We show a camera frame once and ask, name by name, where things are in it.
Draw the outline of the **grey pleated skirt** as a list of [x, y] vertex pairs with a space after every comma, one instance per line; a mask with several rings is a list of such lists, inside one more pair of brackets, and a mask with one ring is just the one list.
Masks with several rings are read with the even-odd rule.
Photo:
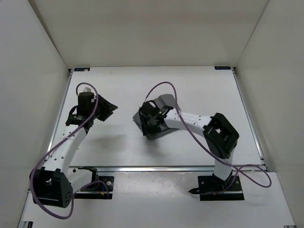
[[164, 119], [168, 112], [176, 107], [176, 100], [171, 94], [163, 94], [153, 100], [147, 100], [133, 116], [133, 121], [148, 140], [155, 140], [177, 131], [170, 128]]

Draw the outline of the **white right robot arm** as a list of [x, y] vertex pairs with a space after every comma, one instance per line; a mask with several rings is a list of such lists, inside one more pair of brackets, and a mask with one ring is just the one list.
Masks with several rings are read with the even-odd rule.
[[196, 135], [202, 136], [207, 143], [202, 148], [215, 159], [213, 186], [224, 190], [230, 185], [233, 153], [239, 133], [223, 114], [189, 114], [168, 105], [159, 108], [152, 100], [144, 102], [138, 114], [142, 133], [146, 137], [169, 129], [188, 131], [195, 140]]

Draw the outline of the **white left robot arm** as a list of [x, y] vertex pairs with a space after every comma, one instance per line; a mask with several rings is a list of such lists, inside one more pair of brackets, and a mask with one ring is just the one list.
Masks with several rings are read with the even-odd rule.
[[99, 185], [97, 169], [83, 166], [70, 169], [71, 161], [87, 136], [94, 120], [104, 122], [118, 107], [100, 95], [81, 92], [78, 104], [69, 111], [61, 143], [33, 174], [32, 192], [35, 203], [66, 208], [74, 193]]

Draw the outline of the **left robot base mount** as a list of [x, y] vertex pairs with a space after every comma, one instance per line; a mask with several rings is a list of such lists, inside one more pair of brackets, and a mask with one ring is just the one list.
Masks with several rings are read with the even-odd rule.
[[114, 191], [114, 173], [99, 173], [99, 180], [103, 183], [96, 183], [78, 191], [75, 199], [90, 200], [111, 200]]

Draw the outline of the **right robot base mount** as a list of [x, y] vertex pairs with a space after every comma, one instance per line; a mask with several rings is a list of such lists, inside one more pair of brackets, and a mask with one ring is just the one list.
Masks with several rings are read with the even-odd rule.
[[198, 187], [188, 191], [199, 195], [200, 201], [242, 201], [245, 200], [239, 176], [230, 175], [222, 180], [215, 175], [198, 176]]

